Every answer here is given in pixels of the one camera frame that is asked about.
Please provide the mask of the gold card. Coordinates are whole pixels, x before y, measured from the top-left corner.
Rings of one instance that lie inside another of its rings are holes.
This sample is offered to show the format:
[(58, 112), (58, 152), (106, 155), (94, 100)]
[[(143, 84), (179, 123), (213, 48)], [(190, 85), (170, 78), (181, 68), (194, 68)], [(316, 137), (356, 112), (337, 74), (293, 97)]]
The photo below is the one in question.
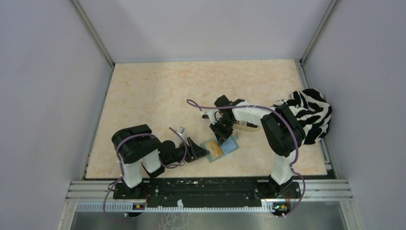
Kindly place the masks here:
[(212, 159), (221, 157), (223, 155), (222, 150), (215, 140), (210, 140), (204, 144), (206, 149), (210, 152)]

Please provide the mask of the green card holder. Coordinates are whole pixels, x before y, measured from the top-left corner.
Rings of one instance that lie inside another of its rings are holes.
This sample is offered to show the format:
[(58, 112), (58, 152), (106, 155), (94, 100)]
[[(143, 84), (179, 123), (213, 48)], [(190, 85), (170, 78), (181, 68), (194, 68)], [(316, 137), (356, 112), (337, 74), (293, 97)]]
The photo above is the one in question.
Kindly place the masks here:
[[(223, 144), (219, 144), (219, 143), (218, 143), (220, 149), (221, 149), (222, 152), (223, 152), (223, 155), (222, 155), (221, 157), (212, 159), (211, 156), (210, 156), (210, 154), (208, 154), (208, 155), (206, 156), (206, 158), (208, 159), (208, 161), (209, 161), (210, 163), (212, 163), (212, 162), (214, 162), (214, 161), (216, 161), (216, 160), (219, 160), (219, 159), (222, 158), (222, 157), (225, 157), (227, 154), (229, 154), (229, 153), (231, 153), (231, 152), (233, 152), (233, 151), (239, 149), (239, 145), (238, 145), (238, 143), (237, 143), (237, 140), (238, 140), (238, 135), (237, 135), (237, 134), (233, 134), (233, 135), (232, 135), (227, 141), (225, 141)], [(205, 144), (206, 142), (208, 142), (208, 141), (205, 141), (205, 142), (202, 143), (200, 146), (201, 146), (202, 148), (205, 148), (205, 149), (206, 149), (206, 147), (204, 146), (204, 144)]]

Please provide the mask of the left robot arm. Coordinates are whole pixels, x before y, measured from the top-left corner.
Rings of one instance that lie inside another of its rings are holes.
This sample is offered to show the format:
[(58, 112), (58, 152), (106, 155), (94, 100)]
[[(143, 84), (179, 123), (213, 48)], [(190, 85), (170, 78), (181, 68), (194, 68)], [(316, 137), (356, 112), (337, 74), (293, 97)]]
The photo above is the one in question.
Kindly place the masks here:
[(180, 139), (179, 145), (170, 140), (160, 141), (147, 124), (121, 129), (112, 136), (124, 191), (131, 198), (140, 197), (144, 191), (141, 169), (155, 178), (166, 169), (181, 167), (210, 154), (190, 137), (183, 137), (183, 127), (170, 130)]

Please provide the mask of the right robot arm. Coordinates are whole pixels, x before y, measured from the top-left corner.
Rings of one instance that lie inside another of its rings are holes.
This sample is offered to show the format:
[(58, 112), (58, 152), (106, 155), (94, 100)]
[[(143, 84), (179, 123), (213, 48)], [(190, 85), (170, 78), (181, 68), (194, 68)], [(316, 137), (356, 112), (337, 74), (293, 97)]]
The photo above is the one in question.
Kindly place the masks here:
[(222, 95), (215, 101), (215, 108), (204, 115), (211, 121), (219, 144), (233, 134), (237, 121), (261, 127), (272, 151), (275, 153), (274, 166), (270, 173), (270, 193), (283, 197), (292, 183), (292, 166), (298, 159), (298, 149), (305, 139), (305, 131), (287, 105), (265, 107), (254, 105), (243, 99), (230, 101)]

